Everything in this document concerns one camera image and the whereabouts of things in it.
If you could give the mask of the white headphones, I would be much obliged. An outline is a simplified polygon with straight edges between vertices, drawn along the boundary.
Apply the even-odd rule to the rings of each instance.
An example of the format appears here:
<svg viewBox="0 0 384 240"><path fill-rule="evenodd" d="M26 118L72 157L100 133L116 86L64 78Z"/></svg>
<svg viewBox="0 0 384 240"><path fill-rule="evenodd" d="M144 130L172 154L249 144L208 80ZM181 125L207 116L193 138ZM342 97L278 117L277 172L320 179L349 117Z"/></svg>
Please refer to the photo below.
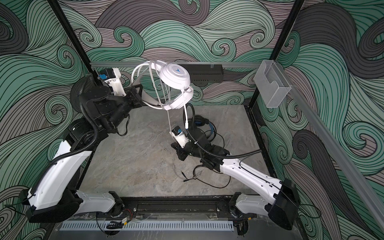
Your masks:
<svg viewBox="0 0 384 240"><path fill-rule="evenodd" d="M146 92L141 93L142 102L150 108L156 110L177 110L185 108L187 103L193 98L194 89L191 86L191 78L188 71L177 64L166 63L163 61L147 61L134 68L131 76L131 83L133 86L140 84L140 80L148 71L151 80L154 83L152 71L155 71L160 78L161 84L167 88L181 91L180 95L172 98L166 97L165 103L161 102L159 92L156 92L157 98L154 99Z"/></svg>

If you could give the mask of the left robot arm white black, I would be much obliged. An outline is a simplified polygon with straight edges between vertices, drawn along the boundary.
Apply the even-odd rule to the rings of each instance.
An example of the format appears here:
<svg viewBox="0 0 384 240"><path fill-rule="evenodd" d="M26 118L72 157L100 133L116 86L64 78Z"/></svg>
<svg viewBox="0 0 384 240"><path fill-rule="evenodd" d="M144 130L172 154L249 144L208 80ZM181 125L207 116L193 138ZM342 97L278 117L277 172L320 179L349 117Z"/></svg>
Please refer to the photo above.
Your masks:
<svg viewBox="0 0 384 240"><path fill-rule="evenodd" d="M70 217L100 212L111 217L123 211L123 200L113 191L87 194L69 187L80 166L90 160L99 143L118 126L128 121L130 111L140 106L136 89L124 88L117 68L100 71L101 86L87 89L83 81L79 91L83 117L70 124L55 157L44 167L29 190L20 193L30 223L60 223Z"/></svg>

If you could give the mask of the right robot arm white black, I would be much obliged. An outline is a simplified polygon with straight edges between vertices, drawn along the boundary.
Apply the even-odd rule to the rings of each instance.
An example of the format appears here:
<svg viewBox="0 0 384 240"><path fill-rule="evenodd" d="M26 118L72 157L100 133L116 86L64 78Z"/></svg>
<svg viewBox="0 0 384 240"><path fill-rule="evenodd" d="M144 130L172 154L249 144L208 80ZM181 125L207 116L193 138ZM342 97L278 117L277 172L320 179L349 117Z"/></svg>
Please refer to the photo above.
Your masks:
<svg viewBox="0 0 384 240"><path fill-rule="evenodd" d="M257 193L255 196L236 193L230 204L233 215L264 215L285 230L293 228L301 204L293 181L282 181L250 167L228 150L212 145L205 133L197 129L185 133L177 126L170 135L175 139L171 146L181 161L188 156L200 158L201 168L228 175Z"/></svg>

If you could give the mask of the black blue headphones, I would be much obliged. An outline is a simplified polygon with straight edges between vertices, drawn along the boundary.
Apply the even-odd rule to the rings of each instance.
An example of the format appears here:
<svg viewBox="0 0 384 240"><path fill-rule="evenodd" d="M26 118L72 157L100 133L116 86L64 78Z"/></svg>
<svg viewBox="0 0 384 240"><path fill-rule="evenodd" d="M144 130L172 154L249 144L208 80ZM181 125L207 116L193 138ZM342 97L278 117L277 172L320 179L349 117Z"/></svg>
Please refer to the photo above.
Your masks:
<svg viewBox="0 0 384 240"><path fill-rule="evenodd" d="M209 134L206 135L206 137L207 137L209 142L212 142L216 138L216 136L217 136L217 129L216 129L215 125L209 119L204 118L201 115L195 115L194 125L197 128L198 127L203 127L205 125L210 127Z"/></svg>

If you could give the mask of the aluminium wall rail back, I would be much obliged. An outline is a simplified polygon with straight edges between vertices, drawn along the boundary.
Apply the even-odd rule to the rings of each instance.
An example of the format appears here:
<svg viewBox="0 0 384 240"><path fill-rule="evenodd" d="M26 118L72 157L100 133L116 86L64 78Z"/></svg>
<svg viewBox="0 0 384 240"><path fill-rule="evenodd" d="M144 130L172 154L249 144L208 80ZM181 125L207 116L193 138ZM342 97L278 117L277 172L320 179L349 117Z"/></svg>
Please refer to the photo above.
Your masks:
<svg viewBox="0 0 384 240"><path fill-rule="evenodd" d="M100 61L100 62L90 62L92 68L134 68L145 61ZM222 65L223 68L241 68L241 69L254 69L258 68L261 65L261 62L252 63L252 62L174 62L174 64L182 65Z"/></svg>

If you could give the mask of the aluminium wall rail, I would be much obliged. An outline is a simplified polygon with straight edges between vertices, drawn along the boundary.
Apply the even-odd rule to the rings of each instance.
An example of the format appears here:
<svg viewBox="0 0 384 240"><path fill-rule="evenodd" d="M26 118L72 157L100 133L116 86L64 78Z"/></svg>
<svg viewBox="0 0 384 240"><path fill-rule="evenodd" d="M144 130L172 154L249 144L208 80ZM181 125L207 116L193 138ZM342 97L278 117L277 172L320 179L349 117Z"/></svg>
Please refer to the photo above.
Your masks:
<svg viewBox="0 0 384 240"><path fill-rule="evenodd" d="M290 93L293 99L298 104L302 113L306 116L309 123L313 126L314 130L318 133L320 140L325 145L330 156L337 162L345 176L354 187L355 191L361 198L362 202L366 205L367 209L375 219L381 230L384 229L384 203L374 191L372 186L367 182L367 179L355 166L346 151L342 148L340 143L332 135L330 130L317 115L317 113L308 105L306 98L303 97L296 84L292 83L288 74L280 64L278 66L279 73L283 79L291 87Z"/></svg>
<svg viewBox="0 0 384 240"><path fill-rule="evenodd" d="M134 68L145 61L100 61L100 62L90 62L92 68ZM222 65L223 68L241 68L241 69L254 69L258 68L261 65L261 62L252 63L252 62L174 62L174 64L182 65Z"/></svg>

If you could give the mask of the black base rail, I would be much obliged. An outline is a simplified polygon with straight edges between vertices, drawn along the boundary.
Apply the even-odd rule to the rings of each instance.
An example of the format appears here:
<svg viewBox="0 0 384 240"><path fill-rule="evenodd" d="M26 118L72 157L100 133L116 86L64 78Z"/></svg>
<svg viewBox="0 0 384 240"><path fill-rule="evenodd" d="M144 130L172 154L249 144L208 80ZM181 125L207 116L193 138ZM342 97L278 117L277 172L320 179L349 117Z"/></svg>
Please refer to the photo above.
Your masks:
<svg viewBox="0 0 384 240"><path fill-rule="evenodd" d="M144 214L211 214L219 218L246 218L268 215L272 205L259 195L187 196L187 197L121 197L123 212Z"/></svg>

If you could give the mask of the black perforated wall tray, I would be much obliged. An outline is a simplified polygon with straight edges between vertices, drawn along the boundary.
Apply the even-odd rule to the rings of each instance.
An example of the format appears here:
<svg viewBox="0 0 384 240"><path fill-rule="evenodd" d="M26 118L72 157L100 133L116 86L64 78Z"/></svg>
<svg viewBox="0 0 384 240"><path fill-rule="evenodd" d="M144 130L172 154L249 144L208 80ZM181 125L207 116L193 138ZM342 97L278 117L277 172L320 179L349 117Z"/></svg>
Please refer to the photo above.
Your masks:
<svg viewBox="0 0 384 240"><path fill-rule="evenodd" d="M181 66L188 71L191 83L195 85L221 83L224 79L222 65L181 64Z"/></svg>

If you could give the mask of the clear plastic wall bin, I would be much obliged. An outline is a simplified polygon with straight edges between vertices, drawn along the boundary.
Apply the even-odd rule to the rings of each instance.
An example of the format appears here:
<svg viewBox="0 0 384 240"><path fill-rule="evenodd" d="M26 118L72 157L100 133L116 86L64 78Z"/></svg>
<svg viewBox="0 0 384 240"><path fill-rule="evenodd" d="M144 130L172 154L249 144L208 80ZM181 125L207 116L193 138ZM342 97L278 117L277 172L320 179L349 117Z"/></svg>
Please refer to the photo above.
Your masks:
<svg viewBox="0 0 384 240"><path fill-rule="evenodd" d="M273 60L262 61L254 81L267 108L278 108L292 89L283 66Z"/></svg>

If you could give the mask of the black frame post left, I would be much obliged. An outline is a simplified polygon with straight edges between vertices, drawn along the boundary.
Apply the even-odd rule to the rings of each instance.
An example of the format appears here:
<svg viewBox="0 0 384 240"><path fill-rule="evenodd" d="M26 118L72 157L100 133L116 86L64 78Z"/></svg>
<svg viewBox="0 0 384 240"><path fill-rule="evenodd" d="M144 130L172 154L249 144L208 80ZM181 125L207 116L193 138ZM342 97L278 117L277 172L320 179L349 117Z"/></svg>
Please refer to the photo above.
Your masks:
<svg viewBox="0 0 384 240"><path fill-rule="evenodd" d="M58 19L61 27L65 31L69 41L72 43L72 45L75 49L75 52L77 53L77 55L80 58L81 67L83 69L82 72L85 75L87 75L87 74L92 75L91 79L93 80L93 85L105 86L106 84L99 79L98 72L95 71L91 67L91 61L90 61L88 55L86 54L83 46L81 45L80 40L76 36L75 31L73 30L73 28L72 28L69 20L67 19L63 9L61 8L59 1L48 0L47 2L49 4L49 6L51 7L53 13L55 14L56 18Z"/></svg>

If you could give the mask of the black frame post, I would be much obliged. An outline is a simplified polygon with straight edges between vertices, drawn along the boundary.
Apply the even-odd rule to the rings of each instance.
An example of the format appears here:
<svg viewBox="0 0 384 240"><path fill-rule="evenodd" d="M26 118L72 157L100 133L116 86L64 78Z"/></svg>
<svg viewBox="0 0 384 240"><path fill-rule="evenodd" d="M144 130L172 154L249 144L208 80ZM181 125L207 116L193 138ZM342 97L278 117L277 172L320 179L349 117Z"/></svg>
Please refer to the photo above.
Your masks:
<svg viewBox="0 0 384 240"><path fill-rule="evenodd" d="M105 86L106 84L99 79L98 72L95 71L91 67L91 61L90 61L88 55L86 54L83 46L81 45L80 40L76 36L75 31L73 30L73 28L72 28L69 20L67 19L63 9L61 8L59 1L48 0L47 2L49 4L49 6L51 7L53 13L55 14L56 18L58 19L61 27L65 31L69 41L72 43L72 45L75 49L75 52L77 53L77 55L80 58L81 67L83 69L82 72L85 75L87 75L87 74L92 75L91 79L93 80L93 85Z"/></svg>
<svg viewBox="0 0 384 240"><path fill-rule="evenodd" d="M277 58L281 52L281 50L283 49L283 46L286 42L286 40L288 39L288 36L294 26L294 23L300 13L300 10L302 9L302 6L304 5L304 1L294 1L294 4L291 8L291 11L288 15L288 18L286 19L286 22L284 23L283 25L283 29L282 29L282 33L280 34L278 40L277 40L277 43L273 49L273 52L270 56L270 59L269 60L273 60L275 62L277 62ZM256 101L257 101L257 98L258 97L262 97L258 88L256 88L255 92L254 92L254 95L249 103L249 108L253 108L255 105L256 105Z"/></svg>

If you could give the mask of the black frame post right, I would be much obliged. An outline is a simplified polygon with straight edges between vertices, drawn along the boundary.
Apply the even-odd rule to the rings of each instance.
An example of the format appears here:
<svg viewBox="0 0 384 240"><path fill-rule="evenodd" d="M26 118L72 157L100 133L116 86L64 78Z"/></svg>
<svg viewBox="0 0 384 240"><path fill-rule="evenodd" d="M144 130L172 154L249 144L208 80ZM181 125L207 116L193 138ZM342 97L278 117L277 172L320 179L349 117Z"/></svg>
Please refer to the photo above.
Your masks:
<svg viewBox="0 0 384 240"><path fill-rule="evenodd" d="M277 43L273 49L273 52L270 56L270 59L269 60L273 60L275 62L277 62L277 58L281 52L281 50L283 49L283 46L286 42L286 40L288 39L288 36L294 26L294 23L300 13L300 10L302 9L302 6L304 5L304 1L294 1L294 4L291 8L291 11L288 15L288 18L286 19L286 22L284 23L283 25L283 29L282 29L282 33L280 34L278 40L277 40ZM254 92L254 95L249 103L249 108L253 108L255 105L256 105L256 101L257 101L257 98L258 97L262 97L258 88L256 88L255 92Z"/></svg>

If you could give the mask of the aluminium wall rail right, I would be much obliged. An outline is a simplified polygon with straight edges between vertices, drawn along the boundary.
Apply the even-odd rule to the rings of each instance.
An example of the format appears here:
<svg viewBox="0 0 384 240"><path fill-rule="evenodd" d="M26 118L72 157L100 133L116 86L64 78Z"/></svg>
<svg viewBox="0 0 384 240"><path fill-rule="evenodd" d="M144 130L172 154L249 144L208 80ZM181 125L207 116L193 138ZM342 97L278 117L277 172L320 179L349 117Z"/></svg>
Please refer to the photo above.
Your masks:
<svg viewBox="0 0 384 240"><path fill-rule="evenodd" d="M306 116L309 123L313 126L314 130L318 133L320 140L325 145L330 156L337 162L345 176L354 187L355 191L361 198L362 202L366 205L367 209L375 219L381 230L384 229L384 203L374 191L372 186L367 182L367 179L355 166L346 151L342 148L340 143L332 135L330 130L317 115L317 113L308 105L306 98L303 97L296 84L292 83L288 74L280 64L278 66L279 73L283 79L291 87L290 93L293 99L298 104L302 113Z"/></svg>

